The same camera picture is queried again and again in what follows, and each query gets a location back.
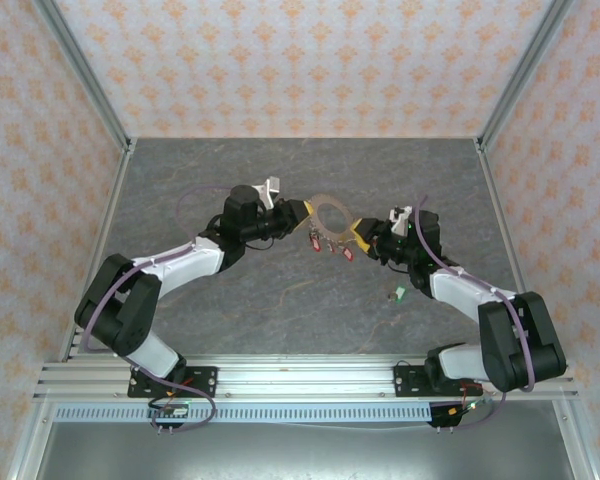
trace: gray stone surface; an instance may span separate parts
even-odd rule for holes
[[[328,193],[354,217],[386,218],[395,205],[440,215],[445,253],[472,273],[514,288],[504,243],[470,140],[142,139],[131,159],[106,254],[130,258],[181,245],[178,198],[194,185],[281,179],[284,198]],[[194,233],[222,211],[227,192],[184,202]],[[352,263],[314,252],[303,229],[266,252],[165,296],[154,329],[183,354],[424,353],[477,341],[476,325],[409,286],[408,277],[363,256]],[[400,304],[387,296],[408,287]]]

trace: orange floral pattern wall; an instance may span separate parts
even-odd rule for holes
[[[550,0],[60,0],[131,136],[481,133]]]
[[[530,286],[599,427],[600,0],[576,0],[488,152]]]
[[[0,0],[0,479],[60,351],[119,155],[33,2]]]

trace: purple cable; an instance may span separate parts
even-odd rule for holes
[[[533,363],[531,363],[531,351],[529,350],[527,336],[524,333],[524,328],[522,328],[522,323],[520,322],[520,318],[518,317],[518,313],[516,312],[516,309],[513,308],[513,305],[511,304],[509,299],[504,294],[502,294],[498,289],[496,289],[492,285],[489,285],[487,282],[480,280],[477,277],[474,277],[473,275],[471,275],[469,273],[466,273],[464,271],[459,272],[458,270],[455,270],[455,269],[449,267],[442,260],[440,260],[436,256],[435,253],[433,253],[431,248],[429,248],[429,245],[427,245],[427,243],[425,242],[424,236],[422,235],[422,230],[420,229],[420,208],[422,208],[422,206],[424,205],[424,203],[426,201],[427,201],[427,195],[424,195],[422,197],[422,199],[420,200],[420,202],[416,205],[416,209],[415,209],[416,233],[418,234],[418,239],[420,240],[420,243],[422,244],[422,246],[426,250],[426,252],[429,254],[431,259],[434,262],[436,262],[441,268],[444,268],[447,272],[451,273],[452,275],[454,275],[456,277],[464,277],[467,280],[475,283],[479,287],[485,289],[486,291],[492,292],[496,297],[498,297],[500,300],[502,300],[502,302],[505,304],[505,306],[507,307],[507,310],[509,311],[509,314],[511,315],[511,318],[513,319],[513,323],[516,326],[516,330],[518,331],[518,336],[520,337],[520,345],[522,346],[522,354],[524,356],[524,362],[527,367],[528,385],[526,387],[521,388],[520,390],[522,390],[523,392],[531,392],[536,383],[536,376],[535,376],[535,372],[533,371]]]
[[[113,297],[115,295],[118,288],[120,288],[127,280],[129,280],[133,275],[135,275],[137,272],[139,272],[143,268],[147,268],[151,265],[158,265],[163,262],[168,262],[169,260],[175,260],[176,258],[180,258],[180,257],[188,254],[192,250],[193,250],[193,245],[189,244],[187,247],[185,247],[182,250],[179,250],[177,252],[171,253],[169,255],[165,255],[163,257],[155,258],[155,259],[153,259],[153,261],[149,260],[149,261],[146,261],[139,265],[135,265],[128,272],[126,272],[124,275],[122,275],[113,285],[111,285],[109,290],[107,290],[107,293],[105,293],[104,296],[102,297],[102,299],[100,300],[100,303],[98,303],[98,306],[96,307],[96,309],[93,311],[93,314],[91,315],[91,318],[89,319],[89,322],[87,323],[87,326],[84,329],[84,333],[82,335],[82,341],[80,342],[80,346],[87,352],[109,351],[108,349],[91,349],[91,348],[89,348],[89,339],[91,338],[91,332],[93,331],[93,327],[96,324],[98,317],[100,317],[100,314],[102,313],[102,310],[104,310],[105,305],[111,299],[111,297]],[[193,387],[188,387],[186,385],[178,385],[177,383],[169,382],[168,380],[165,380],[164,378],[160,378],[160,377],[153,375],[151,372],[149,372],[145,368],[142,368],[142,367],[136,365],[134,362],[132,362],[128,358],[124,358],[124,360],[127,361],[129,364],[131,364],[132,367],[139,369],[143,374],[145,374],[152,380],[154,380],[158,383],[161,383],[162,385],[165,385],[167,387],[177,388],[178,390],[186,390],[187,392],[195,393],[196,395],[199,395],[199,396],[205,398],[206,400],[208,400],[209,403],[211,404],[211,413],[209,413],[209,416],[207,418],[205,418],[204,420],[197,422],[197,423],[192,423],[187,426],[183,426],[183,427],[176,428],[176,429],[171,429],[170,430],[171,432],[182,432],[185,430],[192,430],[194,428],[201,427],[201,426],[209,423],[213,419],[213,417],[215,417],[215,415],[218,411],[216,404],[213,401],[213,399],[209,395],[207,395],[205,392],[203,392],[202,390],[198,390],[197,388],[193,388]],[[162,412],[165,409],[165,407],[166,407],[166,405],[163,406],[156,413],[154,413],[154,415],[151,419],[151,425],[156,429],[159,429],[159,427],[156,423],[156,417],[158,416],[158,414],[160,412]]]
[[[191,187],[189,190],[187,190],[186,192],[184,192],[182,194],[182,196],[178,199],[178,203],[176,203],[176,223],[178,224],[178,226],[180,227],[180,229],[187,234],[187,237],[189,237],[189,240],[193,241],[196,238],[195,234],[192,234],[187,227],[184,225],[184,222],[182,222],[182,219],[180,218],[180,206],[182,205],[182,201],[187,198],[189,195],[195,193],[195,192],[199,192],[201,190],[231,190],[231,187],[227,187],[224,185],[195,185],[193,187]]]

